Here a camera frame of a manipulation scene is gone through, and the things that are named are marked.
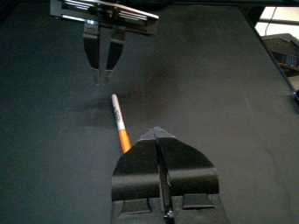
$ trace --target black table surface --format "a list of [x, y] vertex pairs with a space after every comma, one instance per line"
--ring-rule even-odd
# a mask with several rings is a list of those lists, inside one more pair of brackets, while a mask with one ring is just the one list
[[[0, 223], [109, 223], [121, 156], [109, 96], [134, 143], [160, 126], [214, 164], [230, 223], [299, 223], [299, 115], [237, 8], [173, 5], [128, 33], [96, 86], [82, 24], [21, 3], [0, 25]], [[109, 30], [101, 32], [102, 61]]]

